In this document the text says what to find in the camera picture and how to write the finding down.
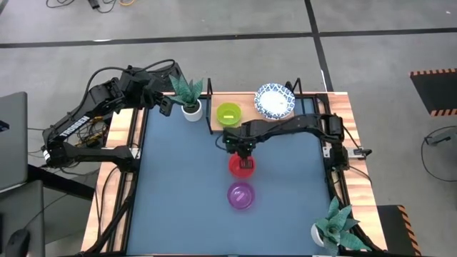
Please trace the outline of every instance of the green bowl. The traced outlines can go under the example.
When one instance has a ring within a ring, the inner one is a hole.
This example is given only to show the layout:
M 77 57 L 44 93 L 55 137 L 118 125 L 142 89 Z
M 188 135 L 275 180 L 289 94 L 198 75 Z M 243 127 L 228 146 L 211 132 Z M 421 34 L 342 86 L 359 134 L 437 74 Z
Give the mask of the green bowl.
M 233 126 L 241 119 L 241 109 L 238 104 L 223 103 L 217 108 L 217 120 L 226 126 Z

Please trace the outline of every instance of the artificial plant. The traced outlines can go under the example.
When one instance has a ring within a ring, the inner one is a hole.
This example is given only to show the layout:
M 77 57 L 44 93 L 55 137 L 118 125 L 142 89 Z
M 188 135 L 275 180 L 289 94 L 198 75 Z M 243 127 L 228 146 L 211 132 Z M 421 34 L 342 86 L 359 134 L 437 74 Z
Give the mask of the artificial plant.
M 170 80 L 174 91 L 176 92 L 175 96 L 170 96 L 171 100 L 178 104 L 182 104 L 186 111 L 197 111 L 199 108 L 197 99 L 203 90 L 203 79 L 196 83 L 191 80 L 189 84 L 187 84 L 184 76 L 181 75 L 179 79 L 177 79 L 170 75 Z
M 326 218 L 317 220 L 316 227 L 319 235 L 323 239 L 323 245 L 330 251 L 332 256 L 338 254 L 338 245 L 359 251 L 366 249 L 371 251 L 368 246 L 355 235 L 348 232 L 350 228 L 357 225 L 359 221 L 348 218 L 352 206 L 346 206 L 341 210 L 338 209 L 339 201 L 336 197 L 330 202 L 328 215 Z

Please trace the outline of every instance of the purple bowl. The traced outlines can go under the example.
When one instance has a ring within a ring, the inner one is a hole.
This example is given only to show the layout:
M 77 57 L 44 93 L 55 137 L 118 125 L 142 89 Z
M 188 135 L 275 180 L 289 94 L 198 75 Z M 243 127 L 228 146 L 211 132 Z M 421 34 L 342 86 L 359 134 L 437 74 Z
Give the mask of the purple bowl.
M 237 210 L 249 208 L 255 196 L 252 186 L 245 182 L 233 183 L 227 192 L 228 202 Z

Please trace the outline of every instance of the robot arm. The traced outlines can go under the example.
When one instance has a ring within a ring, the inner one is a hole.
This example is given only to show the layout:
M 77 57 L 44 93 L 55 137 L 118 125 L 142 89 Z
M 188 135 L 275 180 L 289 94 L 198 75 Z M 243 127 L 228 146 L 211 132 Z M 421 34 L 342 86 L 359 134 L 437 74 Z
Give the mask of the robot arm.
M 119 113 L 124 108 L 152 109 L 158 105 L 160 113 L 169 116 L 173 102 L 168 96 L 156 91 L 164 84 L 171 83 L 169 74 L 181 75 L 181 70 L 174 61 L 172 65 L 155 71 L 129 66 L 123 70 L 120 79 L 112 78 L 92 87 L 84 94 L 85 97 L 78 107 L 43 131 L 44 146 L 41 150 L 46 165 L 64 168 L 73 162 L 111 161 L 120 168 L 135 168 L 135 165 L 132 166 L 134 157 L 128 146 L 93 150 L 72 146 L 65 140 L 94 117 Z
M 285 121 L 247 121 L 238 128 L 225 128 L 222 141 L 226 144 L 227 152 L 237 153 L 242 159 L 246 159 L 257 143 L 262 143 L 272 136 L 299 132 L 312 133 L 322 141 L 330 143 L 333 167 L 348 169 L 348 152 L 342 144 L 343 119 L 336 115 L 304 114 Z

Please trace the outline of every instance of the red object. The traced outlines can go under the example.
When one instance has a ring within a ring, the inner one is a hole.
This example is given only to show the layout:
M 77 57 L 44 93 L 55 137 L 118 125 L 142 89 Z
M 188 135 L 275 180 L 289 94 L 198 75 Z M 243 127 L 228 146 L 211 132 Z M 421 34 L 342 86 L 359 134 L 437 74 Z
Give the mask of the red object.
M 252 168 L 241 168 L 241 157 L 236 153 L 233 154 L 228 163 L 230 173 L 232 173 L 232 175 L 236 178 L 250 178 L 256 169 L 256 162 L 252 156 L 249 156 L 248 160 L 252 161 Z

